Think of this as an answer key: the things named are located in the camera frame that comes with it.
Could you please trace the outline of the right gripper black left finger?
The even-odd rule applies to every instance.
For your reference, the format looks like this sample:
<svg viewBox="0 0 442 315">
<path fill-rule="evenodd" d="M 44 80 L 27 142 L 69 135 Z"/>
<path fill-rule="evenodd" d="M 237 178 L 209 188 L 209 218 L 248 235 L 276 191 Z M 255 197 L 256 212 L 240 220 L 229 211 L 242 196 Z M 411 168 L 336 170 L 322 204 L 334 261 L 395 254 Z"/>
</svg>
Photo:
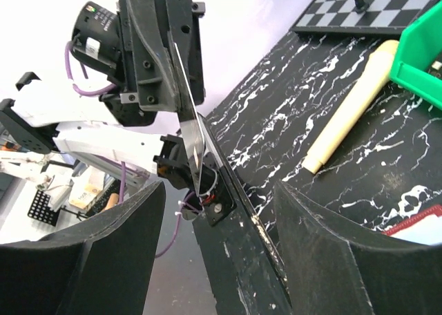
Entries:
<svg viewBox="0 0 442 315">
<path fill-rule="evenodd" d="M 37 241 L 1 246 L 2 314 L 141 314 L 164 215 L 156 181 Z"/>
</svg>

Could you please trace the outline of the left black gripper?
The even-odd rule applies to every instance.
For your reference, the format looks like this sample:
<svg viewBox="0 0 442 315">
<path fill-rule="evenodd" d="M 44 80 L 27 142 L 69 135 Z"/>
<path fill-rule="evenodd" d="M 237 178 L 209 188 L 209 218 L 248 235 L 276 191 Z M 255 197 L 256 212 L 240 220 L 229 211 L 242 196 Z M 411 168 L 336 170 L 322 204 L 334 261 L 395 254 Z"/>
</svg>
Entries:
<svg viewBox="0 0 442 315">
<path fill-rule="evenodd" d="M 117 121 L 148 126 L 158 112 L 178 112 L 180 91 L 171 47 L 176 42 L 196 104 L 204 101 L 199 18 L 193 0 L 118 0 L 121 99 Z"/>
</svg>

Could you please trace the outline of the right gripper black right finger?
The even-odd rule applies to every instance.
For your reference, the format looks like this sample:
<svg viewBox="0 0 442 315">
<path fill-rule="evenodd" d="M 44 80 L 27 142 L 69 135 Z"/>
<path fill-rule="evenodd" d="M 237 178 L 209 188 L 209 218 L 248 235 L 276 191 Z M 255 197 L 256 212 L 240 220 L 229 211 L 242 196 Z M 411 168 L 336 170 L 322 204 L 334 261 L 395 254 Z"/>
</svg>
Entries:
<svg viewBox="0 0 442 315">
<path fill-rule="evenodd" d="M 441 247 L 383 235 L 277 182 L 274 210 L 295 314 L 440 314 Z"/>
</svg>

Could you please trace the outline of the grey credit card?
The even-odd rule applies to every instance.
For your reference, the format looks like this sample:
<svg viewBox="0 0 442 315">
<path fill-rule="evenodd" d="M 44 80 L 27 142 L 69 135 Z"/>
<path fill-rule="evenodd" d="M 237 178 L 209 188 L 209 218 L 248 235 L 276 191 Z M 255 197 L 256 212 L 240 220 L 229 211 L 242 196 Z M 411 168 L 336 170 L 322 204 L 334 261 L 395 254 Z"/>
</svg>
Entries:
<svg viewBox="0 0 442 315">
<path fill-rule="evenodd" d="M 176 42 L 173 42 L 171 52 L 181 99 L 181 107 L 177 112 L 177 116 L 182 132 L 182 138 L 184 140 L 194 189 L 196 194 L 200 195 L 205 139 L 202 132 L 200 118 L 198 117 L 198 112 L 193 101 L 189 79 L 186 75 L 184 63 Z"/>
</svg>

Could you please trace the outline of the red leather card holder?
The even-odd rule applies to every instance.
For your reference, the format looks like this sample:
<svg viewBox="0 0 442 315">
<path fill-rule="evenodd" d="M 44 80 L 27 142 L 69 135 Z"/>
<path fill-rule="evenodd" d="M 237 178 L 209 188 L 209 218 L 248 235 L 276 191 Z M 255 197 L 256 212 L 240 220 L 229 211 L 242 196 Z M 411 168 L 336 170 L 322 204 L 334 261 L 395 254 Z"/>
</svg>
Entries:
<svg viewBox="0 0 442 315">
<path fill-rule="evenodd" d="M 436 204 L 383 232 L 384 235 L 422 245 L 441 244 L 441 205 Z"/>
</svg>

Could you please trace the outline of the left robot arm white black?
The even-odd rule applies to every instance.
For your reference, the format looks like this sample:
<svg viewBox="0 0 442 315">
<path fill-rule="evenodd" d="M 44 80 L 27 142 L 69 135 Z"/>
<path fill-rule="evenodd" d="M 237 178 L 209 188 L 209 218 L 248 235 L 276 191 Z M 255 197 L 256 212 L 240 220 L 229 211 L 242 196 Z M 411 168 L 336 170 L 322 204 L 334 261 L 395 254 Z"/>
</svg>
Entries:
<svg viewBox="0 0 442 315">
<path fill-rule="evenodd" d="M 85 3 L 65 58 L 105 75 L 108 85 L 87 91 L 72 75 L 51 84 L 27 72 L 18 97 L 1 101 L 1 124 L 34 153 L 96 155 L 199 191 L 203 15 L 194 0 L 118 0 L 116 12 Z"/>
</svg>

